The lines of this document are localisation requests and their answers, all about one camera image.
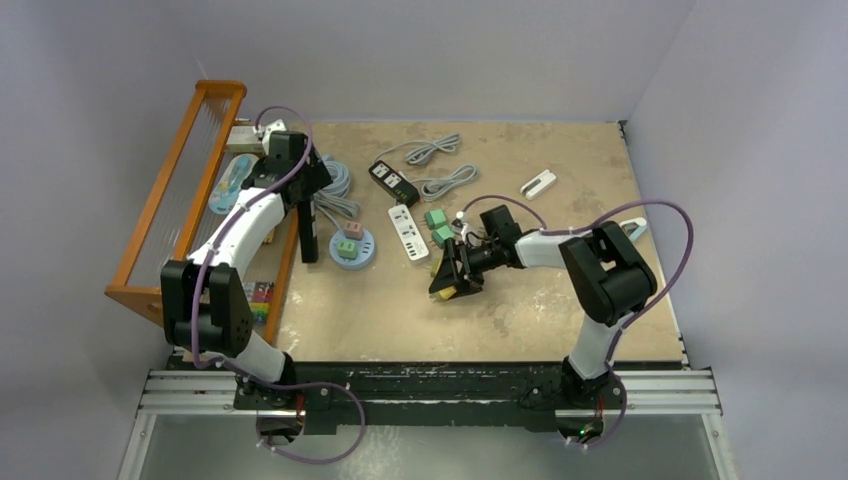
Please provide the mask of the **green charger plug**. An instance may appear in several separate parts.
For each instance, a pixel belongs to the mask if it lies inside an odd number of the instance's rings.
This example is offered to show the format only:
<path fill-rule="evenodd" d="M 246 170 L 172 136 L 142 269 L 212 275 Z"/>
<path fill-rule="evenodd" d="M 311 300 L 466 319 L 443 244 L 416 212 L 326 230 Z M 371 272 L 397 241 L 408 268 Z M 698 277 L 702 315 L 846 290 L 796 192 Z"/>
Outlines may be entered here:
<path fill-rule="evenodd" d="M 449 239 L 455 238 L 455 232 L 453 229 L 445 224 L 431 231 L 431 240 L 434 242 L 436 246 L 439 248 L 443 248 L 445 243 Z"/>

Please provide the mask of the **pink plug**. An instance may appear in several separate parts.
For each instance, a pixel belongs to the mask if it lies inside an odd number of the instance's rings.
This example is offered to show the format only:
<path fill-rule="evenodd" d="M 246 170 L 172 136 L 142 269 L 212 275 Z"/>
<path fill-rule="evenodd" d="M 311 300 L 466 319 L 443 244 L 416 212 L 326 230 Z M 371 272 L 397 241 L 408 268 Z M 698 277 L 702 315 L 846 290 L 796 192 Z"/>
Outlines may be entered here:
<path fill-rule="evenodd" d="M 347 239 L 360 241 L 364 238 L 365 229 L 362 224 L 355 221 L 346 221 L 342 232 Z"/>

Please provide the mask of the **long black power strip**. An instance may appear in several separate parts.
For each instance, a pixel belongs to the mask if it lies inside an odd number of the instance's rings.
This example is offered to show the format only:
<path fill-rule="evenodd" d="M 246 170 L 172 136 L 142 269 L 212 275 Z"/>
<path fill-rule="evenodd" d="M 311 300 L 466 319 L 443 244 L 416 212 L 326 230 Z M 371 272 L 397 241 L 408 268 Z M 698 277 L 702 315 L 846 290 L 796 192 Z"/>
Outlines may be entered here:
<path fill-rule="evenodd" d="M 319 245 L 315 227 L 316 205 L 312 198 L 297 204 L 298 236 L 300 241 L 301 262 L 313 264 L 319 258 Z"/>

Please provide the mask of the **white power strip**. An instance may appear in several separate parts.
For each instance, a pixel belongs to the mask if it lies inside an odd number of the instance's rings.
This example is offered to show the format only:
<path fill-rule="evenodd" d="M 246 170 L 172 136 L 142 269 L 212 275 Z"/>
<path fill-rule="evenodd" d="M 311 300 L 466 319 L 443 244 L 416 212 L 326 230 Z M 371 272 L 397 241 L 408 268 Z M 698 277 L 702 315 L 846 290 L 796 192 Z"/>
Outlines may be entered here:
<path fill-rule="evenodd" d="M 388 215 L 407 258 L 413 263 L 427 260 L 429 249 L 408 207 L 393 206 L 388 209 Z"/>

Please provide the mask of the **short black power strip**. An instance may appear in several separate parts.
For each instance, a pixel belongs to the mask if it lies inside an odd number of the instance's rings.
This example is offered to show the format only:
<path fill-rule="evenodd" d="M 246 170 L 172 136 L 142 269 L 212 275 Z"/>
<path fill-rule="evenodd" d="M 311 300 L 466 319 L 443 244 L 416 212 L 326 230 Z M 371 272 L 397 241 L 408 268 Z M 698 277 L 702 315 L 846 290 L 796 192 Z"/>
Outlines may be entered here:
<path fill-rule="evenodd" d="M 398 204 L 410 207 L 421 199 L 419 190 L 398 171 L 382 160 L 369 168 L 370 177 Z"/>

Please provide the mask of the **round blue power hub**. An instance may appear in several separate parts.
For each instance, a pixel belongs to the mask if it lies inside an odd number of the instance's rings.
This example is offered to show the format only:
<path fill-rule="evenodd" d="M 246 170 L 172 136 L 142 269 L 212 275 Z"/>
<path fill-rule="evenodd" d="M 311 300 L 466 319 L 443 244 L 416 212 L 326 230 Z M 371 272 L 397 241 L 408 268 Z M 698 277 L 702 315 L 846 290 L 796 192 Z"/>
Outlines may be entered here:
<path fill-rule="evenodd" d="M 360 239 L 347 238 L 342 231 L 337 231 L 328 247 L 332 260 L 343 270 L 365 269 L 376 257 L 376 241 L 368 229 Z"/>

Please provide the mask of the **yellow charger plug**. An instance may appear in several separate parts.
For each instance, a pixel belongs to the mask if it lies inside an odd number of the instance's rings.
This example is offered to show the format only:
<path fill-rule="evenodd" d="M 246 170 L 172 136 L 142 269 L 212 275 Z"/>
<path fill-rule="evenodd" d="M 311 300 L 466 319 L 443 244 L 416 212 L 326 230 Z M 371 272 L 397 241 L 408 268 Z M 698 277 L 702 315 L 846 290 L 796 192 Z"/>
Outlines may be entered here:
<path fill-rule="evenodd" d="M 432 267 L 430 269 L 430 277 L 431 278 L 435 278 L 437 276 L 437 274 L 438 274 L 438 272 L 441 268 L 441 264 L 442 264 L 442 261 L 439 260 L 432 265 Z"/>

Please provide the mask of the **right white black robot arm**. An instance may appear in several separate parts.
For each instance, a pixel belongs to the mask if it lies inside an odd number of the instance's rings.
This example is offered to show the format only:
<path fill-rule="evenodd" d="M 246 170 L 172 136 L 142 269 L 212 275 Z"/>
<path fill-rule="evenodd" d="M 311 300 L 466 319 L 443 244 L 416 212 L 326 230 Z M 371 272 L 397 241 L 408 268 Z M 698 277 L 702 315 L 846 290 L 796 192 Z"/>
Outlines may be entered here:
<path fill-rule="evenodd" d="M 486 272 L 499 267 L 555 268 L 567 272 L 584 312 L 578 339 L 561 367 L 558 394 L 584 407 L 611 379 L 611 357 L 628 320 L 657 291 L 657 280 L 624 229 L 605 221 L 584 233 L 522 230 L 504 206 L 480 216 L 478 244 L 445 241 L 428 292 L 443 301 L 483 289 Z"/>

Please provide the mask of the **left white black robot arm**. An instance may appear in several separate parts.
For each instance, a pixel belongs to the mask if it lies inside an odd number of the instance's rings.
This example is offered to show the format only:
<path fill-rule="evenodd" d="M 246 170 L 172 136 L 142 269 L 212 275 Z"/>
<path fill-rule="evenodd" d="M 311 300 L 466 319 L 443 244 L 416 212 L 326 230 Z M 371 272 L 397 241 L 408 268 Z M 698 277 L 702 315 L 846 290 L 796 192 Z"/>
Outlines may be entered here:
<path fill-rule="evenodd" d="M 166 341 L 190 352 L 198 369 L 220 364 L 252 379 L 275 409 L 297 399 L 295 364 L 254 331 L 242 277 L 263 239 L 290 213 L 297 215 L 302 262 L 317 261 L 314 197 L 331 182 L 310 134 L 272 132 L 268 153 L 254 164 L 212 236 L 160 271 Z"/>

